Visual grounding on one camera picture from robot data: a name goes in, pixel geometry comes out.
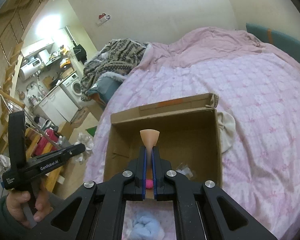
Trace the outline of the person's left hand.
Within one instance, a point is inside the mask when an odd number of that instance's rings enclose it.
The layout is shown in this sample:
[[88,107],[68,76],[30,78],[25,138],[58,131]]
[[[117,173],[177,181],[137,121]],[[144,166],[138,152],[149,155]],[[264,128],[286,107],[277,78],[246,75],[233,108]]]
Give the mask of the person's left hand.
[[35,197],[29,191],[10,191],[6,198],[6,207],[16,221],[29,229],[53,210],[44,181],[38,187]]

